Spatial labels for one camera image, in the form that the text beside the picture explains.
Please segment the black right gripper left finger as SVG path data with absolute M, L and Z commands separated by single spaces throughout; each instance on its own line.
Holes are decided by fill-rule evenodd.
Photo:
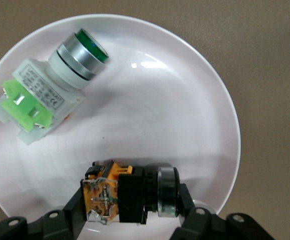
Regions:
M 0 222 L 0 240 L 76 240 L 87 221 L 82 190 L 62 209 L 47 212 L 28 223 L 22 216 Z

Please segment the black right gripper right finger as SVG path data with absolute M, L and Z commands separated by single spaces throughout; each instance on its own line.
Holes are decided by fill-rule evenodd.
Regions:
M 204 206 L 195 206 L 184 183 L 178 187 L 177 203 L 183 222 L 174 230 L 172 240 L 274 240 L 247 214 L 232 213 L 222 219 Z

